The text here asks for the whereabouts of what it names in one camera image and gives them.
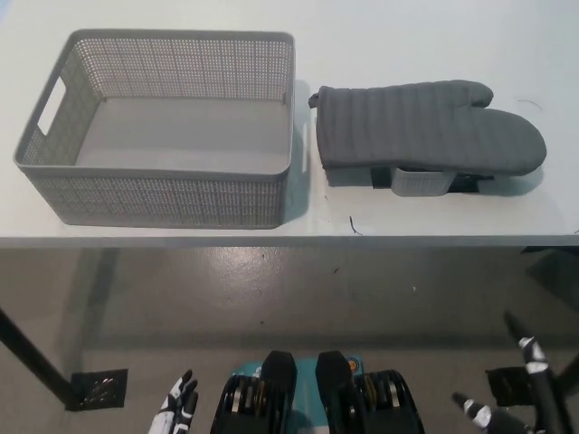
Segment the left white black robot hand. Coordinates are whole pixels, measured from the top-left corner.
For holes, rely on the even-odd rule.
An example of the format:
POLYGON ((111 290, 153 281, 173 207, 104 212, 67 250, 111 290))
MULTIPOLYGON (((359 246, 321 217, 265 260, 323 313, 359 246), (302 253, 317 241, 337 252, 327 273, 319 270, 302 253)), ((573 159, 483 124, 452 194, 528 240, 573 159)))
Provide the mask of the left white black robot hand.
POLYGON ((198 381, 191 369, 178 378, 153 418, 149 434, 187 434, 198 402, 198 381))

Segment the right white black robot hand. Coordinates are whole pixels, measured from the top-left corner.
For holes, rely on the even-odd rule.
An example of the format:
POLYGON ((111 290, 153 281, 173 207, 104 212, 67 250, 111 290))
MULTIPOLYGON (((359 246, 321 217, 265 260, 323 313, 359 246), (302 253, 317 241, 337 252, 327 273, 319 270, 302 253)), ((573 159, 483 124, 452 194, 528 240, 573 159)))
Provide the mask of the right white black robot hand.
POLYGON ((557 384, 542 346, 513 314, 506 312, 508 331, 524 358, 536 409, 536 425, 531 427, 504 410, 483 405, 466 395, 454 392, 452 401, 484 433, 572 433, 574 431, 565 396, 557 384))

